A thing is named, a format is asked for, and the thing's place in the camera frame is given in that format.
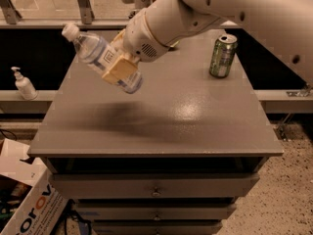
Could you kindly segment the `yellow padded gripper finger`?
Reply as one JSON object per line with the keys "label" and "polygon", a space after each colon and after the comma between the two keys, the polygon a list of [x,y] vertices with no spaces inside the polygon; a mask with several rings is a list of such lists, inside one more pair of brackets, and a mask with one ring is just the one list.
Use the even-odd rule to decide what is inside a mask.
{"label": "yellow padded gripper finger", "polygon": [[118,33],[118,35],[112,40],[111,46],[117,51],[125,51],[123,45],[123,38],[124,38],[125,30],[123,29]]}
{"label": "yellow padded gripper finger", "polygon": [[116,84],[138,70],[138,67],[120,52],[113,53],[107,50],[103,54],[102,60],[107,63],[107,67],[102,74],[102,80],[109,84]]}

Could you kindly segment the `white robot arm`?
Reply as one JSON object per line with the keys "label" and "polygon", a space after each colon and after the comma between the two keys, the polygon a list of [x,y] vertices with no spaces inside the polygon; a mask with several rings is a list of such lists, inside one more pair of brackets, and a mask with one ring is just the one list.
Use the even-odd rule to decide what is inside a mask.
{"label": "white robot arm", "polygon": [[227,21],[313,82],[313,0],[156,0],[129,21],[112,46],[134,64],[152,62],[176,41]]}

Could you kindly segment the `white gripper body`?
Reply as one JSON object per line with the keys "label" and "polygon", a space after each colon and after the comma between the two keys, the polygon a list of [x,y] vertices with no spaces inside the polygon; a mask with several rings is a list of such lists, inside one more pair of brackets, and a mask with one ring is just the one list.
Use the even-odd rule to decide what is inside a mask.
{"label": "white gripper body", "polygon": [[169,47],[161,44],[151,33],[143,9],[128,23],[123,35],[123,47],[141,62],[153,62],[168,52]]}

